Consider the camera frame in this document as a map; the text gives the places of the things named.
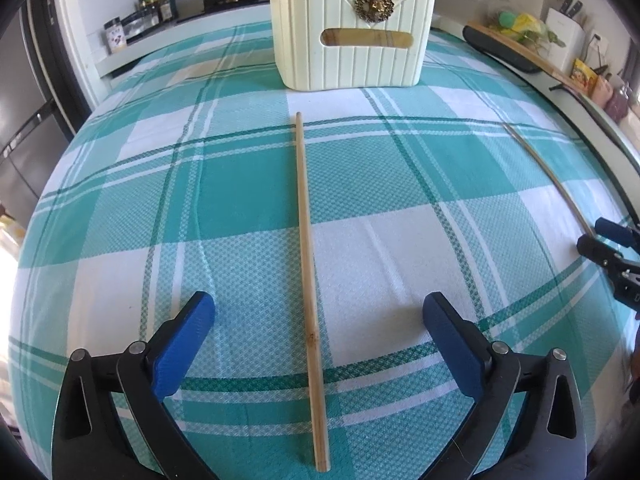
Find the wooden chopstick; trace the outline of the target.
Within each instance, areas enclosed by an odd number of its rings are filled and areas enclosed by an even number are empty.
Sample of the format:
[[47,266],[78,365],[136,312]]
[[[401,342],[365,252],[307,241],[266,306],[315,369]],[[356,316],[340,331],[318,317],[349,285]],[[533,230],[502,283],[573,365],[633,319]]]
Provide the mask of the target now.
[[305,346],[307,357],[308,393],[314,466],[318,472],[331,469],[329,426],[326,417],[321,354],[321,330],[317,306],[316,277],[314,276],[314,244],[312,244],[308,176],[304,138],[303,114],[295,114],[296,185],[298,201],[298,229],[300,249],[300,277],[302,278]]
[[506,130],[507,133],[512,136],[512,138],[518,142],[518,145],[526,151],[527,154],[533,159],[534,162],[538,165],[538,167],[544,172],[544,174],[550,179],[556,190],[561,195],[562,199],[566,203],[567,208],[570,210],[572,215],[574,216],[577,223],[580,225],[585,234],[593,235],[593,227],[585,218],[585,216],[580,211],[578,205],[570,196],[570,193],[562,185],[562,182],[558,179],[552,169],[546,164],[546,162],[540,157],[537,151],[526,142],[526,140],[510,125],[505,122],[502,124],[502,128]]

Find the pink cup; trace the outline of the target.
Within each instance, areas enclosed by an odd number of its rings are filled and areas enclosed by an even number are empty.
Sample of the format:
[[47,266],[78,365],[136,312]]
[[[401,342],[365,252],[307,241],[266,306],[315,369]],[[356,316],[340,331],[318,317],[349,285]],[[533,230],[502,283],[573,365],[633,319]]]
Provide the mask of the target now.
[[605,77],[600,75],[594,84],[591,92],[591,99],[598,107],[601,107],[602,110],[604,110],[608,101],[612,99],[613,91],[614,89],[612,84]]

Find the wooden cutting board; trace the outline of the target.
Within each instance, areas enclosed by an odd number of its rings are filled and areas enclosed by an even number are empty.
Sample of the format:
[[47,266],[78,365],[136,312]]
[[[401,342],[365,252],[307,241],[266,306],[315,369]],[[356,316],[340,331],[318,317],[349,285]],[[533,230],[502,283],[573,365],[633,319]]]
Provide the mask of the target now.
[[580,92],[578,90],[578,88],[573,84],[573,81],[570,80],[569,76],[567,76],[564,73],[560,72],[557,68],[555,68],[553,65],[551,65],[547,60],[545,60],[544,58],[542,58],[538,54],[534,53],[532,50],[529,50],[526,47],[522,46],[517,41],[512,40],[512,39],[508,38],[507,36],[504,36],[503,34],[500,34],[500,32],[495,32],[494,30],[492,30],[492,29],[490,29],[488,27],[485,27],[483,25],[480,25],[480,24],[469,22],[467,25],[470,25],[473,28],[476,28],[480,32],[484,32],[488,36],[491,36],[491,38],[497,39],[502,44],[505,44],[506,46],[512,48],[516,52],[521,53],[526,58],[528,58],[529,61],[532,61],[536,65],[538,65],[541,68],[542,72],[546,73],[547,75],[551,76],[555,80],[559,81],[561,84],[565,84],[568,88],[571,88],[574,91]]

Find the white knife block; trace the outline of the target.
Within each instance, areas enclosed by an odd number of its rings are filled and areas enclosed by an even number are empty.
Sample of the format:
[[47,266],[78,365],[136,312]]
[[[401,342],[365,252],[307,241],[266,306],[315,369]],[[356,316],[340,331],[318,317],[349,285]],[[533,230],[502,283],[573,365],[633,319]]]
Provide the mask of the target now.
[[576,16],[581,10],[580,0],[563,0],[559,10],[548,10],[544,22],[550,41],[546,59],[565,75],[572,70],[574,61],[582,53],[584,46],[585,31],[576,21]]

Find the black board holder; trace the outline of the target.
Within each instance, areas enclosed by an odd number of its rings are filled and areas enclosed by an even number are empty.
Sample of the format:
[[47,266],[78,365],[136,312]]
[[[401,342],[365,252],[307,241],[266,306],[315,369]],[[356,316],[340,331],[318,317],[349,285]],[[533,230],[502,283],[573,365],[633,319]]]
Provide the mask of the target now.
[[475,50],[498,58],[498,60],[508,63],[523,73],[534,74],[541,72],[541,68],[538,65],[529,61],[529,59],[521,53],[516,52],[497,39],[491,38],[491,36],[480,32],[470,25],[463,27],[462,36]]

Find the plastic bag with items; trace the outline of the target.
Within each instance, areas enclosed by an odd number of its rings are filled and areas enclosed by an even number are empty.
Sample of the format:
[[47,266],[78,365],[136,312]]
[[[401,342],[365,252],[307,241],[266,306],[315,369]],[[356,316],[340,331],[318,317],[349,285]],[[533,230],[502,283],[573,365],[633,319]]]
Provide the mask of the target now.
[[552,46],[566,48],[566,43],[535,15],[522,11],[512,0],[489,0],[487,25],[540,56]]

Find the stainless steel refrigerator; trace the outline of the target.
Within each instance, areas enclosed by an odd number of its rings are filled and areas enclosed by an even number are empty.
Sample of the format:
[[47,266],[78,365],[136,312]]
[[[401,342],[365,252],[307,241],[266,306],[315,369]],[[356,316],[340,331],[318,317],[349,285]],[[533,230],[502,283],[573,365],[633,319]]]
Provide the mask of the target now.
[[58,161],[90,114],[55,0],[26,0],[1,37],[1,208],[28,226]]

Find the white spice shaker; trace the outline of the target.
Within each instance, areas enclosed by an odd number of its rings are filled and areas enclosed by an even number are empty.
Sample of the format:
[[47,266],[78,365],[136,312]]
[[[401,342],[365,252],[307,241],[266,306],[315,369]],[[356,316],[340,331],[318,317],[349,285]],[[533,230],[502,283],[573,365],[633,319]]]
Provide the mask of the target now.
[[104,25],[104,34],[108,50],[111,54],[121,51],[127,47],[127,39],[122,27],[122,21],[118,16],[107,21]]

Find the cream utensil holder box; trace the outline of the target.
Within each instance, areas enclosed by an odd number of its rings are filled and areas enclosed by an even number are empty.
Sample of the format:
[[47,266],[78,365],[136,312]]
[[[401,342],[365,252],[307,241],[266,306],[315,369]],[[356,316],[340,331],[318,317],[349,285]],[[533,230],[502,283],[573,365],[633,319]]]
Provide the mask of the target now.
[[412,87],[435,0],[270,0],[274,59],[296,91]]

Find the sauce bottles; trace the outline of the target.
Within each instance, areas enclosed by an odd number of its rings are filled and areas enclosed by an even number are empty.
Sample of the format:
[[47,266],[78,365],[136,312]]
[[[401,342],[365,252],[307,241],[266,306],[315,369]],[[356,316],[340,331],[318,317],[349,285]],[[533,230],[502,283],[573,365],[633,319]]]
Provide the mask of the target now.
[[176,0],[138,0],[138,8],[153,8],[162,23],[177,21],[179,17]]

